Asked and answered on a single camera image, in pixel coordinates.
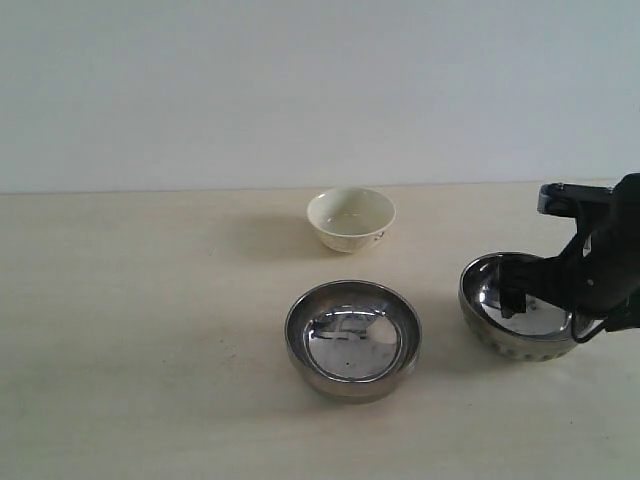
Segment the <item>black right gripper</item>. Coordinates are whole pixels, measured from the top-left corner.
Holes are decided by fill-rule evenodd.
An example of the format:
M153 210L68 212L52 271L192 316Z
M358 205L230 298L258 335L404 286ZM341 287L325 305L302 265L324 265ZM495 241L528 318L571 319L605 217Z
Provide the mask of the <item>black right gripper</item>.
M639 175L627 174L612 188L609 211L573 218L576 234L557 256L500 256L503 318L526 313L533 298L602 318L607 330L639 326Z

